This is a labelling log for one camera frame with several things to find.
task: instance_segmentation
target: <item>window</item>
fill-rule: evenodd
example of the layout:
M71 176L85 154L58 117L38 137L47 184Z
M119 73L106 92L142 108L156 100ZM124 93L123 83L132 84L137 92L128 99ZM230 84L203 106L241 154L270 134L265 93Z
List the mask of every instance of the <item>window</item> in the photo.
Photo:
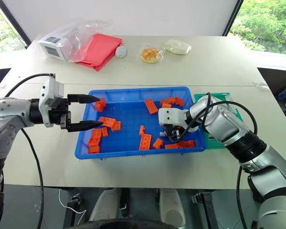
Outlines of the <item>window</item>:
M251 50L286 54L286 0L244 0L228 36Z
M26 43L0 10L0 52L25 49Z

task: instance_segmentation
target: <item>white table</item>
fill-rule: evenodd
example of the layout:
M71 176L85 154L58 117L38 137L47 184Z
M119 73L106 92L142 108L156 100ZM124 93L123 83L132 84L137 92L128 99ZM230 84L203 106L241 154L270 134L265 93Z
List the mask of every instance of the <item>white table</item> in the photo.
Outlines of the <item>white table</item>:
M124 37L125 41L137 41L141 37ZM154 37L155 42L159 41L159 37ZM188 41L187 39L206 41L208 38L202 39L201 37L195 38L180 38L181 40ZM222 51L216 47L213 42L219 40L222 43L227 38L210 38L209 43L205 45L214 46L214 55L228 51ZM195 49L191 51L192 55L188 56L194 62ZM245 57L240 57L240 54L234 52L235 56L230 56L230 61L235 63L233 59L243 59L246 64L242 65L241 69L245 72L251 72L249 78L243 78L244 75L238 72L239 66L232 67L233 64L225 66L218 66L220 70L216 69L214 57L209 56L212 61L206 60L214 68L205 68L209 74L208 77L213 77L210 73L220 75L217 82L228 82L233 80L234 83L229 86L216 86L214 81L208 77L189 77L190 74L195 72L193 66L188 65L183 69L183 77L167 78L166 82L161 82L162 75L154 76L156 84L149 83L148 80L143 78L136 78L136 75L145 75L151 79L151 69L160 71L163 69L163 74L169 74L166 68L169 63L160 63L159 65L146 65L137 62L137 69L134 66L132 70L128 70L128 75L120 75L121 69L113 72L113 66L117 66L116 62L121 62L124 65L134 65L130 55L135 51L128 53L128 59L116 60L113 59L105 66L99 73L94 70L77 66L75 64L64 63L52 58L43 59L36 57L30 50L28 55L34 59L39 59L35 65L29 66L26 69L24 63L19 63L17 67L12 69L7 78L9 80L17 81L17 75L25 72L28 76L32 73L40 72L53 72L59 73L57 79L65 83L66 94L85 94L93 89L114 89L114 88L136 88L136 87L150 87L150 86L165 86L165 85L187 85L192 93L211 93L230 92L233 99L245 105L255 116L258 123L258 135L260 138L270 143L278 152L286 159L286 118L279 108L277 102L268 89L261 87L254 87L250 83L252 81L262 81L257 69L250 63L250 60ZM175 58L183 58L185 62L189 63L185 57L174 57L169 53L165 61L171 61ZM238 77L231 77L232 69L236 72ZM133 84L122 84L129 79ZM186 83L187 80L194 80L199 82L199 85L192 85ZM38 98L42 84L39 83L45 78L32 80L30 83L25 83L12 96L23 99ZM0 96L4 95L7 89L12 85L0 85ZM70 106L72 113L72 121L78 122L82 119L84 105L72 104ZM246 124L252 126L250 118L241 112L242 117ZM210 189L223 189L235 188L236 174L238 171L238 161L226 150L206 150L199 153L188 153L183 156L180 154L162 154L162 155L147 155L147 156L130 156L130 157L116 157L108 158L103 161L99 159L94 160L78 160L74 156L74 150L78 133L68 133L61 130L58 126L53 128L46 128L43 125L36 125L27 128L38 157L40 159L44 185L57 186L57 187L174 187L174 188L210 188ZM36 164L26 142L23 134L19 133L15 139L12 150L6 160L4 167L5 182L7 184L21 184L21 185L39 185L38 172ZM247 176L242 176L241 188L248 188L246 181Z

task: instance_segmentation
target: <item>green tray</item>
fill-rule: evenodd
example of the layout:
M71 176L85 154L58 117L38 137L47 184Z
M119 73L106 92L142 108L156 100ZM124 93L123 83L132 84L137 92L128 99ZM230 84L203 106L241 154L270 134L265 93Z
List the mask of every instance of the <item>green tray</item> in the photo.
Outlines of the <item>green tray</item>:
M226 93L214 93L211 94L212 96L216 97L217 99L220 99L222 101L232 101L232 97L229 92ZM195 102L197 102L201 97L205 96L205 94L195 94ZM241 121L243 121L242 117L240 116L240 113L234 106L231 106L228 104L228 109L233 114L236 115ZM207 132L204 132L204 138L206 141L206 148L207 149L223 149L225 148L222 144L220 144L217 140L215 140L212 136L210 136Z

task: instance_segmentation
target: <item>white cable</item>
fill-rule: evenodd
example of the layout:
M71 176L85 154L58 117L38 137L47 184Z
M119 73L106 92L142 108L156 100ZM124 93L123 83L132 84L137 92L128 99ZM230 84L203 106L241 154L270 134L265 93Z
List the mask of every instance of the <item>white cable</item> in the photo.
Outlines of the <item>white cable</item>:
M78 223L77 223L77 225L79 225L79 223L80 223L80 221L81 221L82 217L84 216L84 214L86 213L86 211L87 211L87 210L84 210L84 211L78 212L78 211L74 210L74 209L73 209L73 208L71 208L71 207L64 206L64 205L62 204L62 202L61 202L61 189L59 189L58 199L59 199L60 204L61 204L64 208L68 208L68 209L70 209L70 210L74 211L76 214L82 214L82 216L80 217L80 220L79 220L79 221L78 221Z

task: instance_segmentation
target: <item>white wall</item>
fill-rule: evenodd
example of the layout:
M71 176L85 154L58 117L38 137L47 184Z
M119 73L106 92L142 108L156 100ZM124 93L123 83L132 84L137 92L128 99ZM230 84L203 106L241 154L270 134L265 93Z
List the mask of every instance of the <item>white wall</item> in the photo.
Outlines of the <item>white wall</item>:
M110 35L222 35L236 0L4 0L31 40L75 17L113 20Z

